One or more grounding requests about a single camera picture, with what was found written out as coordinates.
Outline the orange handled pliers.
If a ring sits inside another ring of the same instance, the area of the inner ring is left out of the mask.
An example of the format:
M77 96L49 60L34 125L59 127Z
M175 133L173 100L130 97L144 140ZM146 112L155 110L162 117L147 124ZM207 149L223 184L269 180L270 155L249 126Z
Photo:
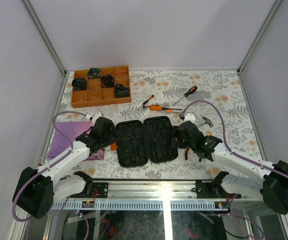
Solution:
M188 158L189 158L189 152L190 152L190 149L186 149L185 151L185 160L187 161Z

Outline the orange case latch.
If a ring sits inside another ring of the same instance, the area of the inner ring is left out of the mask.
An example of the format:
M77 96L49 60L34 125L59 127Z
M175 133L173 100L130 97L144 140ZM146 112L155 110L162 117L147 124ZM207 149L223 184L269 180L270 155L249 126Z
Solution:
M116 151L116 149L117 149L117 145L116 145L116 143L113 143L111 146L110 146L110 150L111 151Z

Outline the black handled steel hammer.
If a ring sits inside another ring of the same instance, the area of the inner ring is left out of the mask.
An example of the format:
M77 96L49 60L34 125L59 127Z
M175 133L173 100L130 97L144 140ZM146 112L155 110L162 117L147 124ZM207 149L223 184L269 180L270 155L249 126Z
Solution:
M202 119L203 119L203 122L197 124L197 127L198 127L198 128L200 128L200 127L202 127L202 126L204 126L204 125L208 125L208 126L211 127L211 128L214 126L213 123L212 123L212 121L211 121L209 118L203 116Z

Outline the black plastic tool case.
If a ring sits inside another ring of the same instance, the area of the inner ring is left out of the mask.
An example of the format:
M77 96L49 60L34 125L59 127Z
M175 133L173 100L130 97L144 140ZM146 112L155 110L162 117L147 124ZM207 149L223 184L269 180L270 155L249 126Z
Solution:
M160 164L178 157L176 138L171 121L166 116L156 116L117 124L117 156L124 168L141 167L148 161Z

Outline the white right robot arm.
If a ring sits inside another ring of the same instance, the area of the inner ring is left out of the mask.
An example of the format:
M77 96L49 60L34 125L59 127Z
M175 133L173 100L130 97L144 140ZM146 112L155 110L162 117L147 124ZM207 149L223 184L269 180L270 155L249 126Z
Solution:
M190 149L200 159L233 168L242 174L219 172L211 181L212 193L217 197L238 194L262 201L271 210L288 213L288 163L272 163L255 159L228 147L212 135L203 135L191 121L176 128L177 146Z

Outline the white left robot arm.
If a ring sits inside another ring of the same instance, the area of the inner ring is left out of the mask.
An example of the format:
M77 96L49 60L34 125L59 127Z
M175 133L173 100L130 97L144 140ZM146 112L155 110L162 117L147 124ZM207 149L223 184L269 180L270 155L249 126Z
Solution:
M13 198L12 216L18 222L23 218L16 215L16 208L40 219L48 214L54 202L74 194L88 197L93 193L91 178L82 172L68 176L68 171L117 140L117 130L113 121L98 117L95 124L76 137L70 146L38 168L25 168L19 177Z

